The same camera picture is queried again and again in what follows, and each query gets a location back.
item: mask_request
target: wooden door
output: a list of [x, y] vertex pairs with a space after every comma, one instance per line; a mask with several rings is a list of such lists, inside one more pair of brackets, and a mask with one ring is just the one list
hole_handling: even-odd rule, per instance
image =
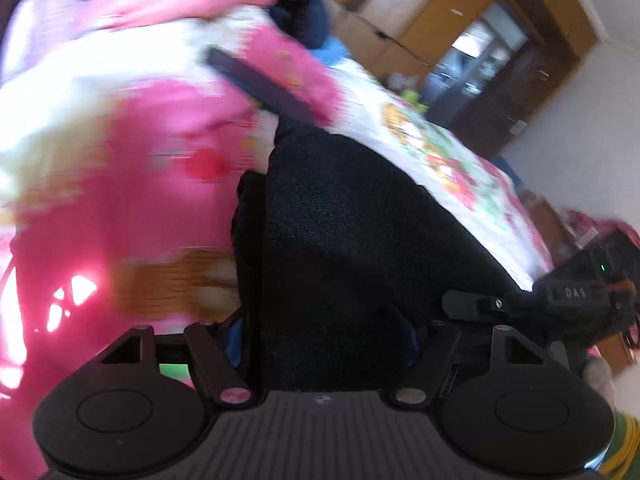
[[484, 158], [498, 155], [563, 81], [574, 60], [529, 41], [449, 127]]

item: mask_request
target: black cloth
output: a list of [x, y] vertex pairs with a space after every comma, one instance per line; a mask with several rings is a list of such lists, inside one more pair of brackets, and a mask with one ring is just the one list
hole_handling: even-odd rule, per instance
[[269, 14], [280, 30], [309, 49], [321, 48], [331, 29], [322, 0], [278, 0]]
[[[236, 225], [251, 200], [241, 195]], [[319, 128], [281, 120], [264, 202], [255, 205], [264, 208], [262, 290], [250, 308], [259, 312], [265, 388], [390, 387], [408, 361], [398, 312], [419, 327], [440, 315], [446, 290], [517, 289], [423, 187], [369, 148]], [[255, 248], [241, 248], [236, 229], [234, 249], [244, 298], [255, 286], [244, 279], [245, 251]]]
[[260, 295], [262, 293], [262, 234], [266, 177], [247, 171], [238, 184], [238, 207], [231, 224], [242, 304], [242, 359], [240, 373], [249, 384], [260, 384]]

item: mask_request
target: white wall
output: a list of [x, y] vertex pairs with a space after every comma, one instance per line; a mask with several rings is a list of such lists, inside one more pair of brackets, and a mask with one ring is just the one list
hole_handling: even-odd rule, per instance
[[616, 408], [620, 412], [640, 418], [640, 366], [633, 365], [613, 381]]
[[640, 230], [640, 57], [596, 46], [503, 155], [556, 208]]

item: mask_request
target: blue cloth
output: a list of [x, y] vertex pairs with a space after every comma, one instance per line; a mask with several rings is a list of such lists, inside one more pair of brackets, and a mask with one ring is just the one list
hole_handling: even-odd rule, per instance
[[494, 156], [494, 158], [491, 159], [491, 163], [499, 170], [503, 170], [504, 173], [506, 173], [507, 176], [511, 180], [513, 180], [513, 185], [516, 190], [524, 187], [524, 182], [522, 181], [520, 176], [516, 173], [516, 171], [507, 162], [507, 159], [505, 159], [503, 156]]
[[345, 57], [351, 57], [349, 49], [335, 36], [328, 36], [321, 48], [310, 52], [325, 66], [333, 66]]
[[238, 368], [242, 357], [242, 318], [236, 319], [226, 334], [225, 356], [233, 368]]

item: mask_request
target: doorway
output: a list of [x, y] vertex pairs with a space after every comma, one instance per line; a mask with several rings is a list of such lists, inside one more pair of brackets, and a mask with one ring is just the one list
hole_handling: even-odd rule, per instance
[[426, 119], [443, 128], [485, 90], [501, 69], [529, 41], [524, 23], [514, 19], [504, 0], [491, 4], [473, 22], [427, 76], [422, 100], [429, 105]]
[[426, 119], [494, 158], [576, 63], [542, 0], [497, 0], [425, 78]]

